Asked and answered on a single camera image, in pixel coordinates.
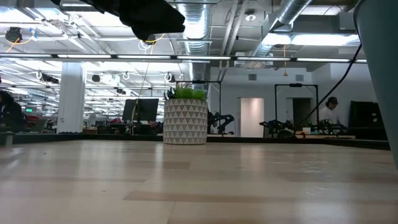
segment black cable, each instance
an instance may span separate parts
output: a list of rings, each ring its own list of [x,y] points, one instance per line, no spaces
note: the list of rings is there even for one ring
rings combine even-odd
[[[311,111],[311,113],[310,113],[308,116],[306,116],[303,120],[301,120],[301,121],[299,122],[298,125],[296,125],[296,127],[294,128],[294,135],[293,135],[294,138],[295,138],[295,136],[296,136],[297,129],[300,127],[300,125],[301,125],[305,120],[307,120],[307,119],[318,109],[318,107],[324,102],[324,100],[327,99],[327,98],[330,96],[330,94],[331,94],[331,93],[340,85],[340,83],[347,77],[349,71],[351,70],[351,67],[353,66],[353,64],[354,64],[355,61],[356,61],[356,57],[358,56],[359,51],[361,50],[361,48],[362,48],[362,44],[360,44],[359,47],[358,47],[358,49],[356,49],[356,52],[355,52],[355,54],[354,54],[354,57],[353,57],[353,59],[349,62],[348,68],[347,68],[345,74],[343,75],[343,77],[342,77],[342,78],[336,83],[336,85],[335,85],[335,86],[322,98],[322,100],[318,102],[318,104],[317,104],[316,107]]]

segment pillar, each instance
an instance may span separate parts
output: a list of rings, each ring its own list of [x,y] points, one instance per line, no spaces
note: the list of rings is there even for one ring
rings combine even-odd
[[[397,0],[359,1],[354,21],[398,168]]]
[[[58,133],[83,131],[86,71],[81,63],[63,62]]]

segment computer monitor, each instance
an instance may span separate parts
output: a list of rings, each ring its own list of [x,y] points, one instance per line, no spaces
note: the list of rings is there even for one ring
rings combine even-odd
[[[136,108],[133,120],[137,121],[138,113],[140,113],[140,121],[156,121],[159,99],[126,100],[122,119],[124,121],[131,120],[132,111],[137,102],[139,102],[139,106]]]

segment silver duct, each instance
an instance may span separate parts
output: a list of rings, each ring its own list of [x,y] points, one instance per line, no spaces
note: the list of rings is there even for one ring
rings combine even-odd
[[[289,25],[298,18],[302,11],[312,2],[312,0],[283,0],[280,4],[281,8],[278,12],[276,20],[267,20],[266,25],[269,26],[269,30],[266,31],[265,35],[272,31],[276,27],[283,25]],[[270,52],[273,45],[263,44],[262,42],[252,52],[252,56],[265,57]]]
[[[207,39],[209,31],[210,7],[208,4],[178,4],[178,10],[185,16],[184,39]],[[209,43],[185,42],[185,50],[190,55],[208,55]],[[209,63],[190,63],[192,80],[209,80]]]

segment white door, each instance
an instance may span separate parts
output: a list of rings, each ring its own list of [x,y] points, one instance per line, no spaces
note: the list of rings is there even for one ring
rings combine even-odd
[[[241,137],[262,138],[264,121],[263,98],[241,98],[240,127]]]

